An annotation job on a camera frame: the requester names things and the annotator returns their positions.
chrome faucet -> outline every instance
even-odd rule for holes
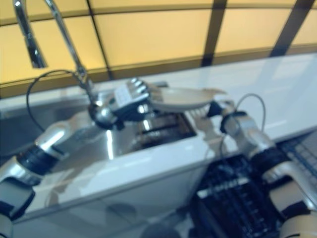
[[[51,10],[51,13],[53,17],[55,18],[58,27],[60,29],[60,32],[64,38],[64,41],[66,42],[66,45],[68,47],[68,50],[73,57],[73,60],[76,64],[76,73],[77,76],[85,83],[87,87],[87,91],[89,93],[92,92],[92,81],[88,77],[87,70],[82,65],[78,54],[76,52],[76,49],[74,47],[74,44],[69,36],[69,33],[67,31],[67,28],[64,24],[63,18],[60,14],[60,11],[58,10],[56,4],[53,0],[44,0],[48,7]],[[24,40],[26,43],[26,47],[30,56],[30,60],[32,63],[33,68],[45,68],[47,67],[46,61],[44,59],[44,56],[40,50],[40,47],[35,39],[34,33],[32,31],[27,13],[26,13],[26,4],[25,0],[13,0],[13,7],[16,15],[17,22],[20,26],[20,29],[22,31],[22,34],[24,36]]]

kitchen sink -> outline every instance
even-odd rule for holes
[[[88,103],[83,95],[71,100],[32,106],[31,110],[39,124],[47,128],[56,121],[68,119],[86,110]],[[0,165],[12,155],[28,148],[41,134],[26,108],[2,111],[0,128]],[[96,160],[112,160],[120,155],[195,135],[184,114],[154,112],[148,114],[144,121],[126,122],[121,131],[105,131],[97,141],[87,144],[59,163],[53,172],[84,166]]]

yellow wall panel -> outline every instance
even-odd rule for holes
[[[273,47],[290,9],[227,9],[216,53]]]
[[[310,10],[292,45],[317,44],[317,10]]]
[[[213,0],[90,0],[96,13],[211,7]]]
[[[0,27],[0,83],[39,76],[54,69],[75,70],[75,64],[54,20],[32,22],[33,31],[49,65],[33,69],[18,25]],[[105,66],[91,17],[65,19],[83,65],[88,69]]]
[[[290,7],[296,0],[228,0],[227,7]]]
[[[201,56],[211,10],[96,15],[110,66]]]
[[[63,16],[88,14],[86,0],[54,0]],[[26,0],[26,9],[30,20],[51,16],[50,9],[44,0]],[[0,0],[0,24],[16,23],[12,0]]]

black dish rack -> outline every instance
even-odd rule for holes
[[[317,186],[317,131],[277,146]],[[277,238],[281,217],[243,156],[212,163],[190,206],[197,238]]]

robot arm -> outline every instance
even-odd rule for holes
[[[269,196],[286,220],[280,237],[317,237],[317,188],[273,141],[260,131],[245,112],[236,111],[232,101],[211,103],[209,117],[221,115],[220,130],[230,135],[240,152],[273,187]]]
[[[12,221],[24,214],[35,196],[32,187],[45,174],[104,130],[122,129],[124,121],[142,120],[144,114],[138,107],[149,95],[146,85],[134,78],[105,101],[96,101],[69,120],[52,124],[27,151],[7,161],[0,168],[0,238],[12,236]]]

